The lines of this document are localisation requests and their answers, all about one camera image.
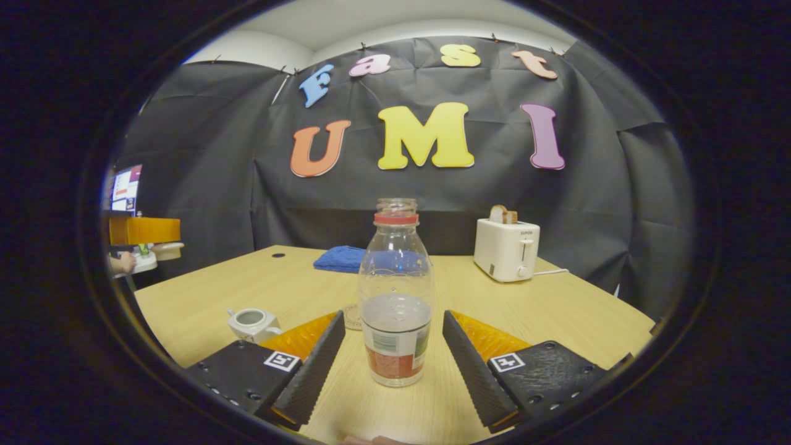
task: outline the white toaster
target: white toaster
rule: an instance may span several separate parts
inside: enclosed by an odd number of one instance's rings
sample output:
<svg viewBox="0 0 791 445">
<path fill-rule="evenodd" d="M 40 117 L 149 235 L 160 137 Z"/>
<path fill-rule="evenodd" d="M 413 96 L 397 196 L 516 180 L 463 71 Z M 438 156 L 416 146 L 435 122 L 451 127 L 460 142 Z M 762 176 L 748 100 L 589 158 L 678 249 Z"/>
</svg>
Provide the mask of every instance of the white toaster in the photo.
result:
<svg viewBox="0 0 791 445">
<path fill-rule="evenodd" d="M 528 222 L 504 224 L 479 219 L 475 263 L 501 283 L 529 280 L 536 269 L 541 228 Z"/>
</svg>

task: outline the black backdrop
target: black backdrop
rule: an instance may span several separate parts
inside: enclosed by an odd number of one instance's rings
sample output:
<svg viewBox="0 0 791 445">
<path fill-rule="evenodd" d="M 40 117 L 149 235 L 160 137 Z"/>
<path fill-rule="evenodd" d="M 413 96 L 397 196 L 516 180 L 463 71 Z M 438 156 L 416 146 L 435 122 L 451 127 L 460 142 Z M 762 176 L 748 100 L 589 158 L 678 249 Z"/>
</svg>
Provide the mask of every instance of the black backdrop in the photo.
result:
<svg viewBox="0 0 791 445">
<path fill-rule="evenodd" d="M 447 67 L 445 44 L 468 44 L 477 67 Z M 544 57 L 558 73 L 527 70 L 513 51 Z M 361 58 L 388 54 L 390 70 L 352 78 Z M 310 108 L 298 86 L 331 63 L 328 93 Z M 381 109 L 406 105 L 422 122 L 441 102 L 469 107 L 471 168 L 410 162 L 381 170 Z M 552 108 L 562 170 L 530 163 L 523 103 Z M 335 120 L 350 120 L 334 168 L 290 170 L 295 131 L 319 126 L 312 159 Z M 377 198 L 413 196 L 432 254 L 471 255 L 475 220 L 496 203 L 542 227 L 539 255 L 619 295 L 653 318 L 687 274 L 694 229 L 691 185 L 669 126 L 638 88 L 590 47 L 563 57 L 463 36 L 398 40 L 351 51 L 297 76 L 247 63 L 181 66 L 131 125 L 117 167 L 143 164 L 138 209 L 178 218 L 186 249 L 161 264 L 170 278 L 273 244 L 365 247 Z"/>
</svg>

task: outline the person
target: person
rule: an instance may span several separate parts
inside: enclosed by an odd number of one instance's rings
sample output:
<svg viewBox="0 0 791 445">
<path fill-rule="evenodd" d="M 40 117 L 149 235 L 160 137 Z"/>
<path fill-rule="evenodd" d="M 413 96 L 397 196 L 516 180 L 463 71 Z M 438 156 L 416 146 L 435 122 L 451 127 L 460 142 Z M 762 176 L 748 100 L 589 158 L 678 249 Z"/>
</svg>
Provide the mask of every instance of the person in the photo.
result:
<svg viewBox="0 0 791 445">
<path fill-rule="evenodd" d="M 135 265 L 137 265 L 137 261 L 129 252 L 121 253 L 120 258 L 110 257 L 112 275 L 118 275 L 120 273 L 129 274 L 132 272 Z"/>
</svg>

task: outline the orange box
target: orange box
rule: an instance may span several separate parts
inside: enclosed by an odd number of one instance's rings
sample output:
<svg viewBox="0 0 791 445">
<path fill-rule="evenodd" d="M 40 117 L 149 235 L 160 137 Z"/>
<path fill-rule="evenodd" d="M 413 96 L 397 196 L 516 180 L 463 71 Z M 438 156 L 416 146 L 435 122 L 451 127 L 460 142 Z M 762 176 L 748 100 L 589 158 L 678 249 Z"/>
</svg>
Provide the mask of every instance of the orange box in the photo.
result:
<svg viewBox="0 0 791 445">
<path fill-rule="evenodd" d="M 181 220 L 170 218 L 110 218 L 110 245 L 174 242 L 181 239 Z"/>
</svg>

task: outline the letter m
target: letter m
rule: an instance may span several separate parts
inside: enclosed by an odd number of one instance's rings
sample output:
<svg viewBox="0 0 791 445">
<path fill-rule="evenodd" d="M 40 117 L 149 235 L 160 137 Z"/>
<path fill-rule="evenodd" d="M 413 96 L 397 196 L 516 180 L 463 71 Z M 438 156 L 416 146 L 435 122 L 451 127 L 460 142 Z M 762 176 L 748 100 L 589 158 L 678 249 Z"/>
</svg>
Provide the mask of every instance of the letter m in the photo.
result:
<svg viewBox="0 0 791 445">
<path fill-rule="evenodd" d="M 468 107 L 458 102 L 437 105 L 423 126 L 407 107 L 385 108 L 379 112 L 384 121 L 384 156 L 378 165 L 382 170 L 402 169 L 409 162 L 401 152 L 401 142 L 412 161 L 422 166 L 434 142 L 437 153 L 431 162 L 437 167 L 472 167 L 475 158 L 467 151 L 464 135 L 464 114 Z"/>
</svg>

